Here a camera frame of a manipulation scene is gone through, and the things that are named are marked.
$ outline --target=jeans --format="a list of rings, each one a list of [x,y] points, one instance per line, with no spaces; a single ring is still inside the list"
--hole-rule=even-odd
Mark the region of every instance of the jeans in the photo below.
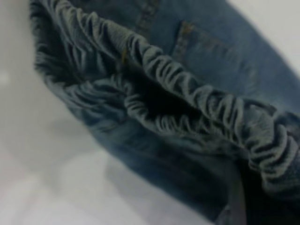
[[[300,210],[300,82],[225,1],[31,0],[30,19],[47,87],[135,173],[215,221],[218,160],[247,160]]]

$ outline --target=white surface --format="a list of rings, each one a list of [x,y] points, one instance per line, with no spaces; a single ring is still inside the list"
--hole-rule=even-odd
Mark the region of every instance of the white surface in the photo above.
[[[300,71],[300,2],[231,2]],[[206,224],[110,158],[45,88],[27,4],[0,0],[0,224]]]

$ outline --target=gathered denim waistband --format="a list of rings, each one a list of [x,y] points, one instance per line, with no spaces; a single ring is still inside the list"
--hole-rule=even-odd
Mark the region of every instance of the gathered denim waistband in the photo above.
[[[299,116],[199,81],[142,36],[68,0],[30,2],[35,67],[68,108],[80,110],[80,119],[97,117],[107,131],[130,118],[163,138],[210,138],[237,155],[246,150],[268,194],[299,202]],[[75,72],[64,56],[72,48],[74,65],[97,56],[98,79]]]

